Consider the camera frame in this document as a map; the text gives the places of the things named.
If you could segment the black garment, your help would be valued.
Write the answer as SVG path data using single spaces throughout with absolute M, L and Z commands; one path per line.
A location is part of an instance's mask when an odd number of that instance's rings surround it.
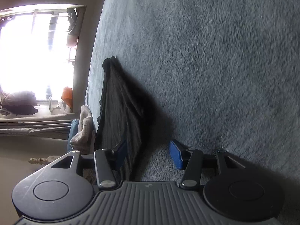
M 127 143 L 127 154 L 117 174 L 119 179 L 137 178 L 142 158 L 149 149 L 153 127 L 153 105 L 149 96 L 124 72 L 112 56 L 103 61 L 104 81 L 95 149 L 114 149 Z

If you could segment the folded clothes pile on sill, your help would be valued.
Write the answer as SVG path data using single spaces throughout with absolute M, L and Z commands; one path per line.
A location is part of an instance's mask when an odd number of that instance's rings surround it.
M 31 91 L 7 94 L 1 92 L 1 114 L 34 115 L 38 113 L 36 96 Z

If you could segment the hanging dark clothes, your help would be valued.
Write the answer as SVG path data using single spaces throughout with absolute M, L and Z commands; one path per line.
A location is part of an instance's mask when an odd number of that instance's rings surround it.
M 76 28 L 78 16 L 75 8 L 68 8 L 67 14 L 68 14 L 68 22 L 69 22 L 67 46 L 74 47 L 77 45 L 78 42 L 78 31 Z

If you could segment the beige checked knit garment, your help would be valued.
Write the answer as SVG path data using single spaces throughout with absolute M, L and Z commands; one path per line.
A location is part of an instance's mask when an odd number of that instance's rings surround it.
M 76 133 L 70 139 L 72 150 L 80 151 L 82 155 L 90 154 L 92 142 L 95 139 L 94 121 L 88 106 L 81 106 L 79 119 L 76 119 L 71 130 Z

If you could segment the blue duvet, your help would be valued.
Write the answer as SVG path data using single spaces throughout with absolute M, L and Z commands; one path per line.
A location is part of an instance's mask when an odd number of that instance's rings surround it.
M 71 123 L 70 132 L 69 132 L 69 136 L 68 136 L 68 142 L 67 142 L 67 152 L 70 152 L 73 150 L 70 142 L 71 142 L 71 139 L 78 133 L 78 125 L 79 125 L 78 119 L 74 119 Z

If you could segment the orange item on windowsill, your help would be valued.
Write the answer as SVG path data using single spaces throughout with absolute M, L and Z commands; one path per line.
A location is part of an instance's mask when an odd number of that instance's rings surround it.
M 65 87 L 61 95 L 61 100 L 67 104 L 71 109 L 73 108 L 73 89 Z

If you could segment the grey fleece bed blanket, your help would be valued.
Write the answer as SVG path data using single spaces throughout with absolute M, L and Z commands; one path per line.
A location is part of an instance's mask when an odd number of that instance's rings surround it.
M 181 179 L 171 139 L 225 149 L 281 183 L 279 220 L 299 224 L 299 0 L 105 0 L 87 90 L 94 117 L 111 56 L 151 106 L 135 180 Z

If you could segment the wooden bed post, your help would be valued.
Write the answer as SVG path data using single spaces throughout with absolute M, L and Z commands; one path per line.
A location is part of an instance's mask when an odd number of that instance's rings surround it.
M 60 158 L 60 156 L 49 156 L 49 157 L 39 157 L 39 158 L 29 158 L 28 163 L 32 165 L 48 165 L 49 163 L 52 163 L 53 161 Z

